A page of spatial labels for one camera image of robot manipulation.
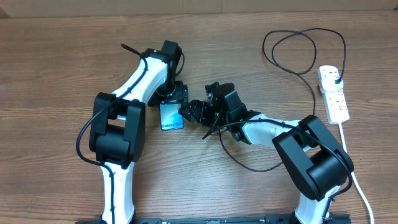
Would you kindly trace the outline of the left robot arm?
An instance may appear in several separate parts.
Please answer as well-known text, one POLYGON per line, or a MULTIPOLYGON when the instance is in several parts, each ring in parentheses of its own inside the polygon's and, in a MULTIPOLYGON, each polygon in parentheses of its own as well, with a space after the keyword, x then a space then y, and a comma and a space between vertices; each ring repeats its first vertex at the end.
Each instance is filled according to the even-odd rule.
POLYGON ((136 71, 112 93, 94 101, 89 148, 104 179, 104 211, 98 223, 133 223, 133 169, 145 143, 146 107, 160 110, 164 131, 183 128, 178 113, 188 101, 188 88, 176 77, 185 60, 178 43, 166 40, 160 50, 139 54, 136 71))

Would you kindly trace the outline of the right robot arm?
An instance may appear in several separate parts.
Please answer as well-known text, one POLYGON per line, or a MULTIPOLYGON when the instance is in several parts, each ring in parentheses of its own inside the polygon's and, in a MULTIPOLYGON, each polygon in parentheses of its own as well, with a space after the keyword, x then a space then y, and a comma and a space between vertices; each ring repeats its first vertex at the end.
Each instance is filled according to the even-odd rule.
POLYGON ((317 116, 282 121, 248 110, 233 83, 213 83, 205 91, 208 101, 192 100, 179 114, 208 126, 208 134, 226 129, 236 141, 275 149, 300 191, 291 214, 268 214, 265 223, 351 223, 349 215, 335 215, 330 206, 351 188, 354 164, 317 116))

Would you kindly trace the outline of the Samsung Galaxy smartphone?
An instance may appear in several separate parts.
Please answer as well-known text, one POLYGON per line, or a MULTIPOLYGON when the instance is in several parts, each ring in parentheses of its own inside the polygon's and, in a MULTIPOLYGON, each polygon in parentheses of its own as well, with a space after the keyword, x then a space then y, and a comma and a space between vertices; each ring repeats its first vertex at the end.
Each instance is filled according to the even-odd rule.
POLYGON ((184 127, 183 117, 178 113, 181 104, 160 104, 161 130, 170 131, 184 127))

